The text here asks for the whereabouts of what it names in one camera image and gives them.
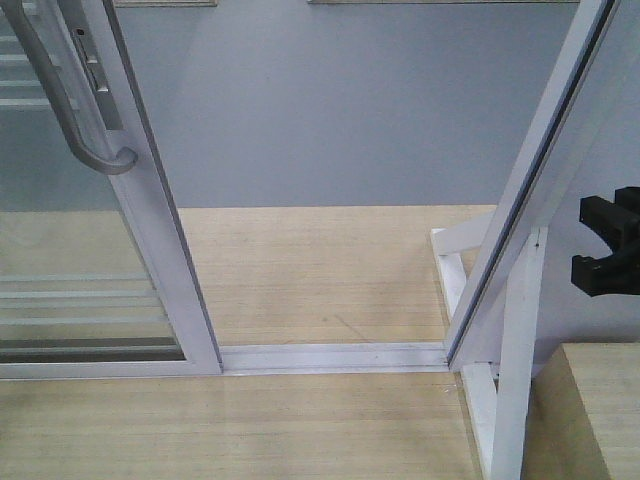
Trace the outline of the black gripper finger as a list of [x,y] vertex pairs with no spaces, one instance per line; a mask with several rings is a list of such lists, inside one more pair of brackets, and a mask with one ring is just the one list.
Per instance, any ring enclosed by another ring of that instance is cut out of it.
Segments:
[[611,255],[572,258],[571,282],[589,296],[639,294],[639,245],[630,244]]
[[579,220],[607,245],[628,245],[639,239],[639,187],[617,189],[614,201],[599,196],[580,200]]

